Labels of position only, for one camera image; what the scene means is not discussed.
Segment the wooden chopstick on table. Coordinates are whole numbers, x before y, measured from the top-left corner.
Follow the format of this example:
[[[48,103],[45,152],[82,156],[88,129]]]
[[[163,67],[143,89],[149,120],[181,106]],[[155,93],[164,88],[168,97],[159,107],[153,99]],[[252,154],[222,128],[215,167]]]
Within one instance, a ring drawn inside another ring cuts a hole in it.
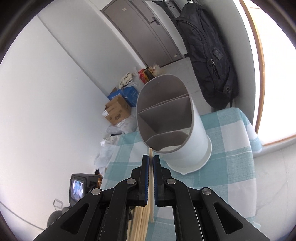
[[[137,235],[135,240],[145,240],[149,224],[150,206],[140,208],[140,217],[137,223]]]
[[[142,207],[133,209],[132,220],[128,222],[128,230],[126,240],[136,240],[137,229],[142,218]]]

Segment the teal checked tablecloth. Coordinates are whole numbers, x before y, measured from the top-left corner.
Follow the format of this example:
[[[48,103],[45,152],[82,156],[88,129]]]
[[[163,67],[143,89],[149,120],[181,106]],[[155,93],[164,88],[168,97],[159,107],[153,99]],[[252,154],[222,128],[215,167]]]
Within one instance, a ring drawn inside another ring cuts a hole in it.
[[[198,171],[182,175],[171,171],[173,178],[188,187],[211,188],[252,225],[256,215],[255,153],[262,144],[246,115],[238,108],[228,108],[201,116],[206,134],[212,143],[208,162]],[[148,151],[139,132],[122,135],[111,157],[102,189],[113,188],[130,177],[134,168],[141,165]]]

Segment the white plastic bags pile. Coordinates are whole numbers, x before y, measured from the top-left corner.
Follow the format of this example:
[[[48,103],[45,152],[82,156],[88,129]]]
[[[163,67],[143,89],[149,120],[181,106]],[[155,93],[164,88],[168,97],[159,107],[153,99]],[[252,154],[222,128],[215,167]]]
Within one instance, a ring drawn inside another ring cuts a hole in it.
[[[132,108],[131,115],[116,125],[110,125],[107,128],[106,137],[100,142],[99,154],[94,160],[94,166],[99,173],[104,176],[107,166],[111,161],[111,157],[115,151],[119,140],[124,135],[133,133],[137,130],[137,119],[135,108]]]

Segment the white utensil holder cylinder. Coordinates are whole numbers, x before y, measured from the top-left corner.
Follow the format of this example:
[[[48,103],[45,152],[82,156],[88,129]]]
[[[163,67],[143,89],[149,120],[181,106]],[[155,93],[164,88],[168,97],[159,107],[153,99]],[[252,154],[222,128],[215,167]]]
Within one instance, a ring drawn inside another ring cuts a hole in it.
[[[136,113],[142,141],[172,170],[185,175],[207,163],[212,142],[178,77],[166,74],[150,80],[138,95]]]

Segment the brown cardboard box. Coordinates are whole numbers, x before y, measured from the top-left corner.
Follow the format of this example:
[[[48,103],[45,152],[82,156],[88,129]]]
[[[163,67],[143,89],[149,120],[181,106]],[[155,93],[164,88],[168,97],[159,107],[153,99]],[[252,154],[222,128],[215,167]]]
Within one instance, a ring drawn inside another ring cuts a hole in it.
[[[132,109],[126,100],[118,95],[105,105],[102,115],[112,124],[116,125],[131,115]]]

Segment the blue cardboard box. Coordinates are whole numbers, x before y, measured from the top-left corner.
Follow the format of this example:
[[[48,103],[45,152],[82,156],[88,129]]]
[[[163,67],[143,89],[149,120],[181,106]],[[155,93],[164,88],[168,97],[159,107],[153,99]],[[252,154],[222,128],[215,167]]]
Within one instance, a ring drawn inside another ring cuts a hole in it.
[[[112,100],[116,96],[121,95],[125,101],[133,108],[137,105],[138,91],[133,86],[125,87],[124,89],[114,88],[112,92],[109,94],[108,99]]]

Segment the cream cloth bundle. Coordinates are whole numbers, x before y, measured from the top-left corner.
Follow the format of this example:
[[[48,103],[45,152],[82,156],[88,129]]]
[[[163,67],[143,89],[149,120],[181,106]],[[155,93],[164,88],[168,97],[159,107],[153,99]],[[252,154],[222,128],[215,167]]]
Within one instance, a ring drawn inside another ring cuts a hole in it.
[[[121,81],[119,82],[118,88],[119,89],[123,89],[126,86],[129,85],[129,83],[131,83],[134,79],[134,74],[133,73],[126,73],[126,75],[121,78]]]

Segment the red orange snack bag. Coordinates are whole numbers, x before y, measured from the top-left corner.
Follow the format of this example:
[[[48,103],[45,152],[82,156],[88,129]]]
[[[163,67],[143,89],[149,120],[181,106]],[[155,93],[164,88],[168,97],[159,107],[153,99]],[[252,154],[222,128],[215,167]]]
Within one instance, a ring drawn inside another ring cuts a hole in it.
[[[138,76],[144,84],[155,78],[151,69],[149,68],[141,69],[140,71],[138,71]]]

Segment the beige paper bag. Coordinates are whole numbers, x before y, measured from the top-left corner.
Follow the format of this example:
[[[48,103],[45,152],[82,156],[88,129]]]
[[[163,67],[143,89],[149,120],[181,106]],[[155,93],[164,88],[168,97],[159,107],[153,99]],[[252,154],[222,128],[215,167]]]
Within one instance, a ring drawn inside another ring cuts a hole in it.
[[[149,67],[149,70],[151,71],[154,77],[157,77],[162,74],[162,70],[158,65],[153,65],[152,67]]]

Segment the black backpack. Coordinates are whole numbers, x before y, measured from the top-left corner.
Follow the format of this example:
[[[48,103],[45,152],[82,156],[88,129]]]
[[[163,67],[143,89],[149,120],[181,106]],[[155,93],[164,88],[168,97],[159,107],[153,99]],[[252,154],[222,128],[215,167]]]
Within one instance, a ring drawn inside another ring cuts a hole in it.
[[[238,78],[212,15],[198,3],[187,3],[176,23],[205,101],[216,110],[232,105]]]

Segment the grey door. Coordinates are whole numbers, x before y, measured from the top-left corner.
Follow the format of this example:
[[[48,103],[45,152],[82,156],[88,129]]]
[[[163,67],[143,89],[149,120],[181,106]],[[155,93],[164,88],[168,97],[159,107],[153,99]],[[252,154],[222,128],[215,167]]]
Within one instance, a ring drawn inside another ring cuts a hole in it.
[[[168,31],[144,1],[111,1],[103,13],[146,66],[163,67],[182,59]]]

